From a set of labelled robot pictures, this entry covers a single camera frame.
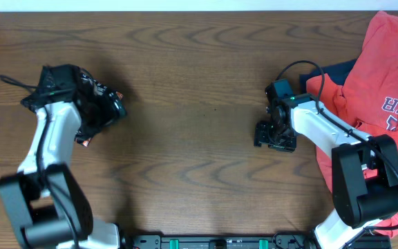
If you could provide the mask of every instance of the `brown wooden surface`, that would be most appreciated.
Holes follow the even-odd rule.
[[[309,140],[293,154],[253,147],[263,89],[295,60],[356,58],[374,14],[0,13],[0,74],[37,84],[43,64],[71,63],[124,94],[129,116],[73,152],[95,216],[165,234],[308,230],[330,193]],[[290,69],[294,90],[310,69]],[[35,132],[24,96],[0,82],[0,176]],[[1,201],[0,248],[17,248]]]

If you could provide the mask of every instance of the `red fabric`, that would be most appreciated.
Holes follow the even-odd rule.
[[[321,76],[307,81],[307,91],[317,94]],[[371,20],[362,53],[344,86],[325,74],[321,101],[334,114],[372,136],[388,134],[398,148],[398,17],[378,12]],[[317,148],[317,161],[332,191],[331,160]],[[365,177],[374,176],[367,170]],[[398,214],[380,226],[398,224]],[[379,231],[391,237],[395,231]]]

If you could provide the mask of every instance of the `robotic arm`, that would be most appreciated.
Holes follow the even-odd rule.
[[[94,219],[90,205],[70,173],[74,140],[88,142],[102,127],[126,112],[116,92],[72,65],[44,67],[36,91],[21,101],[37,114],[38,125],[26,159],[12,176],[0,179],[0,196],[22,248],[139,248],[139,249],[273,249],[342,248],[362,235],[364,228],[398,212],[398,181],[362,142],[320,115],[309,94],[294,95],[286,80],[266,89],[269,122],[256,125],[254,145],[293,152],[302,134],[332,159],[335,210],[310,235],[278,233],[273,237],[125,238],[112,223]],[[388,136],[373,138],[338,117],[343,127],[372,142],[398,172],[397,147]],[[364,179],[362,170],[376,169],[378,177]],[[53,204],[31,203],[51,195]],[[352,248],[390,248],[387,237],[356,241]]]

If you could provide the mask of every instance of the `white arm segment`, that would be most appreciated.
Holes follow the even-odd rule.
[[[47,108],[49,125],[44,139],[43,160],[44,167],[54,163],[66,163],[70,167],[75,134],[81,127],[81,117],[73,102],[56,102],[47,104],[36,112],[38,125],[32,145],[26,159],[18,167],[18,172],[29,174],[37,171],[36,150],[46,124]]]
[[[342,121],[340,118],[330,113],[322,102],[319,102],[320,108],[330,118],[338,122],[347,129],[353,129],[356,135],[368,140],[370,134],[359,131],[349,124]],[[331,158],[331,149],[342,144],[356,144],[359,141],[346,132],[342,131],[335,124],[329,122],[322,115],[319,115],[316,109],[316,102],[314,100],[299,104],[297,107],[291,109],[291,121],[293,129],[305,137],[309,138],[317,147],[321,148],[325,154]]]
[[[352,129],[356,135],[360,136],[364,140],[368,140],[368,137],[370,136],[369,134],[358,131],[334,114],[330,113],[322,102],[319,102],[319,106],[324,108],[323,112],[331,119],[347,129]],[[328,121],[321,114],[318,114],[316,102],[314,100],[294,107],[291,110],[291,119],[293,129],[297,133],[309,138],[330,158],[331,149],[342,144],[354,145],[360,142],[342,131],[335,124]],[[342,248],[347,242],[349,242],[349,240],[355,238],[364,227],[375,225],[378,222],[380,222],[380,219],[369,221],[360,228],[352,229],[340,219],[337,211],[334,209],[329,217],[316,227],[314,233],[321,249],[338,249]]]

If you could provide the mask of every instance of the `navy fabric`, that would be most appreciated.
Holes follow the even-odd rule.
[[[340,85],[343,86],[346,81],[346,77],[350,74],[350,71],[352,70],[352,67],[356,64],[357,59],[352,59],[347,62],[342,62],[339,64],[331,65],[331,66],[324,66],[322,67],[323,72],[327,73],[331,80]],[[319,76],[319,70],[315,69],[309,74],[302,74],[299,75],[299,83],[301,85],[301,91],[302,93],[307,92],[307,80],[311,79],[312,77]]]

